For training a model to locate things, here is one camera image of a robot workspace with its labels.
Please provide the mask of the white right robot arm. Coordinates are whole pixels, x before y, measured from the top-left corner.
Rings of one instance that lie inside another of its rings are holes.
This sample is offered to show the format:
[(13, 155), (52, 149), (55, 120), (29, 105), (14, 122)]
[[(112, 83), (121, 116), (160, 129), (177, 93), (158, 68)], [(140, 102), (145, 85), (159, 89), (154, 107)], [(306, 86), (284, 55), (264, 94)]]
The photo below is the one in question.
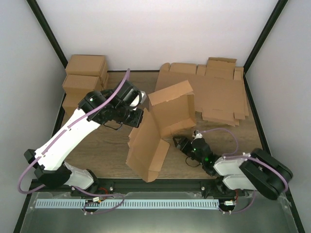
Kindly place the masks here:
[(209, 176), (218, 176), (216, 191), (223, 196), (232, 190), (258, 191), (270, 200), (287, 192), (293, 178), (292, 171), (262, 149), (256, 148), (242, 155), (217, 155), (201, 134), (193, 139), (173, 137), (175, 147), (195, 160)]

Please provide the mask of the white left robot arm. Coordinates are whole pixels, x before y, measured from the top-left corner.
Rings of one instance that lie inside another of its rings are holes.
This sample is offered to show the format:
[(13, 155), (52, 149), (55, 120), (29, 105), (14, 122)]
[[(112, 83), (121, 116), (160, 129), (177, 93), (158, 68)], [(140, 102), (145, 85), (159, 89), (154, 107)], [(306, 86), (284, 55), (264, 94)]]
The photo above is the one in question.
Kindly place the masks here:
[(25, 151), (24, 157), (35, 168), (38, 181), (49, 188), (75, 186), (88, 196), (96, 195), (99, 183), (94, 173), (69, 165), (66, 157), (86, 136), (109, 121), (137, 128), (143, 118), (143, 110), (138, 106), (145, 99), (145, 92), (129, 81), (121, 81), (114, 89), (87, 93), (69, 120), (45, 145)]

